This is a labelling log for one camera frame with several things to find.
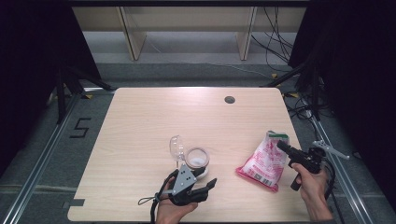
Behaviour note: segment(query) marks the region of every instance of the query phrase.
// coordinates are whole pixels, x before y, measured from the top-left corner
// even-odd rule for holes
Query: human hand
[[[174,180],[174,177],[171,178],[168,183],[166,183],[164,190],[169,189],[169,183]],[[184,216],[198,207],[198,203],[189,203],[184,206],[174,205],[167,198],[167,195],[162,195],[160,199],[161,201],[158,204],[156,224],[177,224]]]
[[[326,172],[320,170],[317,175],[313,175],[299,163],[293,163],[291,167],[301,175],[297,177],[296,181],[301,184],[301,197],[305,201],[311,220],[324,221],[332,219],[332,213],[324,197],[327,181]]]

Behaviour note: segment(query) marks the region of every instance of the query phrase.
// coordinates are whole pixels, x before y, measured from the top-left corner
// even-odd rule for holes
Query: snack bag
[[[287,154],[276,146],[279,140],[289,143],[289,137],[285,133],[268,131],[253,155],[243,166],[236,168],[236,172],[277,192],[277,181],[282,175],[287,158]]]

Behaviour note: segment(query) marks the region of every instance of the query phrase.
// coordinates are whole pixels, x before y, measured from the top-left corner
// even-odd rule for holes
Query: wooden table
[[[232,96],[233,104],[225,97]],[[68,217],[73,221],[149,221],[151,201],[176,169],[169,140],[179,134],[185,148],[210,153],[209,173],[200,188],[217,178],[206,202],[186,215],[188,222],[308,221],[304,201],[290,188],[296,173],[285,165],[279,192],[235,172],[267,131],[299,142],[278,89],[120,88],[108,109]]]

